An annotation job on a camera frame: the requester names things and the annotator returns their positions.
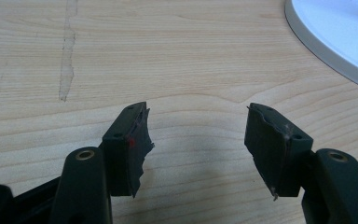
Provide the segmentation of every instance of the white round object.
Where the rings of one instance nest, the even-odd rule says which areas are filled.
[[[358,84],[358,0],[286,0],[285,14],[310,51]]]

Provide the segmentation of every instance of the tabletop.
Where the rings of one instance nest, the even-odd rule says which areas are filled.
[[[273,0],[0,0],[0,184],[14,195],[96,147],[147,101],[156,144],[115,223],[304,223],[273,197],[243,138],[269,105],[358,160],[358,85],[296,38]]]

